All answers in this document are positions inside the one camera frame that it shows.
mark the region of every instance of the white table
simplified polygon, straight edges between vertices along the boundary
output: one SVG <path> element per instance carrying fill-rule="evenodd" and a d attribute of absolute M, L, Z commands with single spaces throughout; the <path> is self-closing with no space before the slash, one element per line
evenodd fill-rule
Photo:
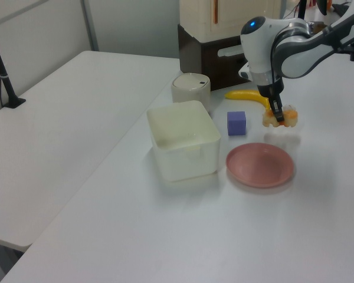
<path fill-rule="evenodd" d="M 292 129 L 223 99 L 251 83 L 212 93 L 219 170 L 196 179 L 160 178 L 143 113 L 2 282 L 353 283 L 354 63 L 335 55 L 284 81 Z M 169 103 L 166 85 L 151 107 Z M 228 111 L 246 112 L 246 136 L 227 136 Z M 249 142 L 284 148 L 294 178 L 268 190 L 232 179 L 226 155 Z"/>
<path fill-rule="evenodd" d="M 0 244 L 25 251 L 178 70 L 83 52 L 0 110 Z"/>

